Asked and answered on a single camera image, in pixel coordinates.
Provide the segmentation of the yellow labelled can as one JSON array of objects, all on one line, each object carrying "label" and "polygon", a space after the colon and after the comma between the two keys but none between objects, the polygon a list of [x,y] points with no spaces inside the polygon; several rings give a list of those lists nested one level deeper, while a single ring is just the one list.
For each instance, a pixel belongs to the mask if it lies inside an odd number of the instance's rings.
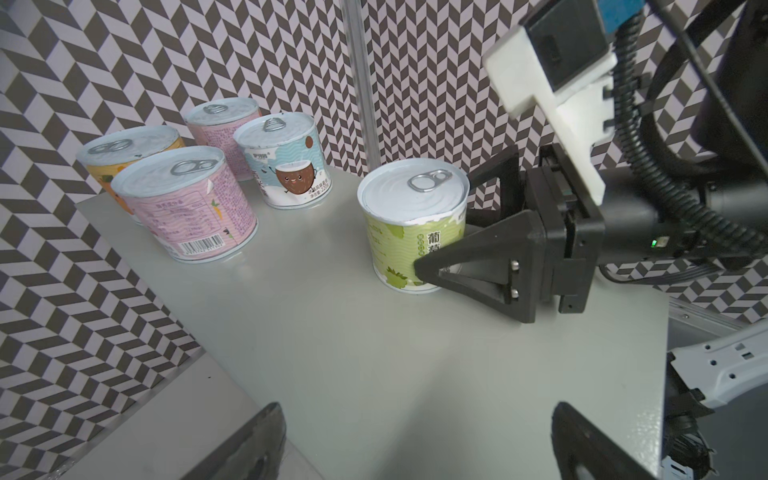
[{"label": "yellow labelled can", "polygon": [[129,165],[184,146],[179,132],[170,126],[140,126],[108,134],[86,143],[76,160],[112,196],[121,208],[140,224],[138,218],[112,189],[111,182]]}]

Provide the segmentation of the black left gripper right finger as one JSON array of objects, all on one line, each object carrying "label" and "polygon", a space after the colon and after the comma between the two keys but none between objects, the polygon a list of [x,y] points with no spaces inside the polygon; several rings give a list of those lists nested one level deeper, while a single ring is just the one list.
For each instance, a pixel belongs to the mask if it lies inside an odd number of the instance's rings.
[{"label": "black left gripper right finger", "polygon": [[553,411],[551,440],[562,479],[654,479],[567,402]]}]

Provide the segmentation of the pink can sideways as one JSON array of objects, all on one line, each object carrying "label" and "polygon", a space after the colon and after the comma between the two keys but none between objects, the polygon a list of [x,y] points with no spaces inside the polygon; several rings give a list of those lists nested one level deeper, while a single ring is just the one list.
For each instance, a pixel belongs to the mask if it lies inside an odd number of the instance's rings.
[{"label": "pink can sideways", "polygon": [[219,148],[192,146],[152,155],[118,173],[111,186],[182,263],[227,257],[258,230],[257,217]]}]

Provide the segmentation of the green labelled front can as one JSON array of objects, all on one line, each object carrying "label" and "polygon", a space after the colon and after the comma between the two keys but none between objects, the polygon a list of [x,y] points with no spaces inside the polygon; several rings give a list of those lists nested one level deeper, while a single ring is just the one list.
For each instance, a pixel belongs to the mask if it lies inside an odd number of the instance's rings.
[{"label": "green labelled front can", "polygon": [[365,176],[357,200],[383,284],[408,294],[440,289],[417,276],[414,262],[464,237],[469,193],[467,174],[437,159],[398,160]]}]

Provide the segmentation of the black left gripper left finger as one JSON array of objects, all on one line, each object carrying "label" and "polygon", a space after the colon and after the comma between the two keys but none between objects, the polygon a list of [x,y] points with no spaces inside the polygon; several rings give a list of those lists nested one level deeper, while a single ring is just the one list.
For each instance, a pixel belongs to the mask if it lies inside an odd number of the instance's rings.
[{"label": "black left gripper left finger", "polygon": [[184,476],[192,479],[277,479],[286,444],[281,405],[266,405]]}]

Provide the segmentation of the pink labelled can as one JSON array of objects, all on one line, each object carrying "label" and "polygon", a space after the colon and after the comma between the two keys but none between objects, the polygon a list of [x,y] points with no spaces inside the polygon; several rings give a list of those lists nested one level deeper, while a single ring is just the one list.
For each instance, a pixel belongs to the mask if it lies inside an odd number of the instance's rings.
[{"label": "pink labelled can", "polygon": [[252,180],[254,174],[234,140],[234,132],[259,116],[259,105],[254,99],[235,97],[198,105],[185,113],[183,119],[196,143],[222,150],[236,180],[244,182]]}]

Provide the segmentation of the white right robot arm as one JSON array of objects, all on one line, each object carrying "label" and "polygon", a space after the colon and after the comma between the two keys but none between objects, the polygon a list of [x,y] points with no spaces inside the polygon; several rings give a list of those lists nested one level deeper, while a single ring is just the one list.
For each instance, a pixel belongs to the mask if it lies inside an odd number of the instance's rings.
[{"label": "white right robot arm", "polygon": [[[538,106],[559,136],[536,167],[508,147],[470,176],[501,184],[475,232],[414,263],[416,276],[531,323],[539,302],[584,311],[611,264],[688,259],[669,285],[767,253],[767,5],[712,1],[688,27],[658,1],[542,1],[484,59],[511,115]],[[694,128],[712,152],[663,143],[653,105],[690,64],[706,89]]]}]

